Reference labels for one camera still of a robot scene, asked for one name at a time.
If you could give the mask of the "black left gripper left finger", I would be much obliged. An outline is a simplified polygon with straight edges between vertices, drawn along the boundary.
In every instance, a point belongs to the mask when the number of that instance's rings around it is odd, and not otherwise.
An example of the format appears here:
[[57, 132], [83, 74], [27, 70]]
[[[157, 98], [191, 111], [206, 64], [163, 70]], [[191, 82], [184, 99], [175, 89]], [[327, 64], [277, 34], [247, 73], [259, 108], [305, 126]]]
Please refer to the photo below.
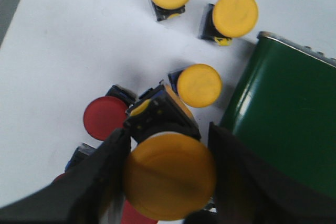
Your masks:
[[42, 190], [1, 208], [1, 223], [120, 223], [122, 169], [130, 133], [116, 129], [96, 150]]

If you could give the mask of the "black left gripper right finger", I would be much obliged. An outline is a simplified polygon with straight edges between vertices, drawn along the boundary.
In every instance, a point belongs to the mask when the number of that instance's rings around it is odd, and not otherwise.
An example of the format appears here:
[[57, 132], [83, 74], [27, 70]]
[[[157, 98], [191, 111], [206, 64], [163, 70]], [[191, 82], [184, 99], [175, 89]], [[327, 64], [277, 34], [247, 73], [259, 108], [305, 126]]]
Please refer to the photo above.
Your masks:
[[230, 131], [209, 124], [219, 223], [335, 223], [335, 200], [294, 181]]

